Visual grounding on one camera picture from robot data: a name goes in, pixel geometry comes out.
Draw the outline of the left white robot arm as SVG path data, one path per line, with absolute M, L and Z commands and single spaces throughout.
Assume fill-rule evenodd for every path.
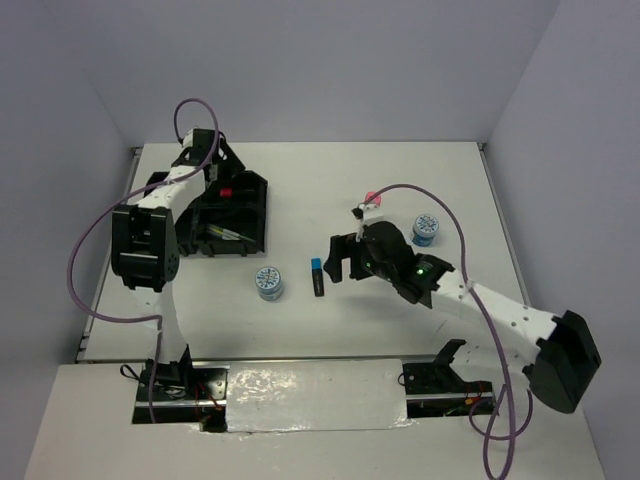
M 222 133 L 194 128 L 170 168 L 149 176 L 143 197 L 119 205 L 111 215 L 112 270 L 133 292 L 140 315 L 152 316 L 159 332 L 141 381 L 175 399 L 189 396 L 196 385 L 173 295 L 180 265 L 175 224 L 195 200 L 244 170 Z

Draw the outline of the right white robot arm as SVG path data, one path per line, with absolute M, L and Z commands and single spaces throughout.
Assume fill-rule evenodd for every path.
M 378 277 L 413 305 L 446 313 L 468 323 L 482 322 L 502 346 L 525 362 L 523 374 L 533 395 L 547 407 L 576 410 L 602 360 L 586 320 L 568 310 L 554 314 L 518 303 L 466 279 L 451 263 L 415 252 L 388 221 L 359 233 L 334 235 L 323 269 L 334 283 Z

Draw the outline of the blue patterned round tin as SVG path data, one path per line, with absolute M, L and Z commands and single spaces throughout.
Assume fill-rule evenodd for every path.
M 255 275 L 258 295 L 265 301 L 276 301 L 284 292 L 284 283 L 280 271 L 273 266 L 259 269 Z

